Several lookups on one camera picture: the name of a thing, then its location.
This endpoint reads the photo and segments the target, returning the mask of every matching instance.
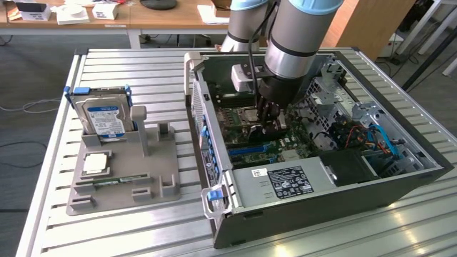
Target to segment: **gray floor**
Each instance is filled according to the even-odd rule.
[[[153,39],[144,47],[173,47],[176,36],[168,42],[168,35]],[[192,46],[192,38],[181,36],[181,47]],[[15,36],[6,47],[0,47],[0,106],[18,108],[24,103],[59,97],[67,79],[74,50],[85,48],[128,48],[127,36]],[[425,74],[457,51],[457,41],[448,47]],[[420,62],[427,56],[419,56]],[[391,64],[392,72],[399,67]],[[401,85],[419,65],[408,62],[395,77]],[[412,96],[437,120],[457,134],[457,82],[441,75],[444,65],[427,81],[413,90]],[[43,105],[47,109],[56,103]],[[0,144],[36,140],[48,142],[56,112],[26,114],[0,111]],[[0,148],[0,162],[28,165],[40,161],[44,151],[39,146],[22,145]],[[0,164],[0,209],[27,209],[35,190],[39,167],[11,168]],[[0,212],[0,256],[14,256],[26,222],[24,213]]]

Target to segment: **hard drive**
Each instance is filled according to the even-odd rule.
[[[131,88],[78,87],[66,89],[66,97],[82,120],[84,133],[99,135],[100,141],[121,140],[125,132],[135,130],[131,119]]]

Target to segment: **table leg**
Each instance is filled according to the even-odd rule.
[[[131,41],[131,48],[132,49],[140,49],[140,35],[141,35],[141,30],[140,29],[128,29],[128,40]]]
[[[456,70],[457,68],[457,58],[456,60],[452,62],[452,64],[449,64],[448,68],[445,68],[443,75],[449,76],[451,73]]]
[[[439,7],[441,5],[441,1],[443,0],[435,0],[433,5],[431,6],[429,10],[427,11],[427,13],[425,13],[423,19],[420,20],[420,22],[417,23],[412,33],[408,35],[405,41],[403,42],[403,44],[397,48],[396,53],[399,55],[405,51],[405,49],[409,46],[409,44],[412,43],[415,37],[417,36],[417,34],[420,33],[421,29],[424,28],[428,20],[431,19],[432,15],[435,14],[435,11],[439,9]]]
[[[456,18],[457,18],[457,8],[449,13],[449,15],[445,18],[445,20],[443,21],[443,24],[440,25],[439,29],[435,31],[435,33],[432,34],[431,38],[428,39],[428,41],[423,45],[423,47],[421,47],[421,49],[419,51],[420,55],[425,54],[425,52],[429,49],[431,45],[433,44],[433,42],[436,41],[436,39],[439,38],[439,36],[444,32],[445,28],[448,28],[449,24],[452,23],[452,21]]]

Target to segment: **slotted aluminum surface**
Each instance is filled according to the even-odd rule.
[[[128,84],[133,103],[147,106],[147,126],[171,121],[177,132],[181,199],[96,214],[66,215],[83,128],[75,111],[63,103],[18,256],[452,256],[457,252],[456,170],[387,208],[236,247],[213,249],[183,93],[183,56],[195,50],[211,49],[89,50],[87,55],[75,56],[67,83],[97,87]],[[456,138],[368,58],[349,48],[340,50],[457,164]],[[369,99],[355,81],[348,81],[348,87],[361,101]]]

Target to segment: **power supply label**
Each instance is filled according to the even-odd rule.
[[[268,175],[280,199],[315,192],[301,166],[272,170]]]
[[[124,135],[123,121],[117,118],[120,114],[117,106],[89,107],[87,110],[97,135],[104,138],[117,138]]]

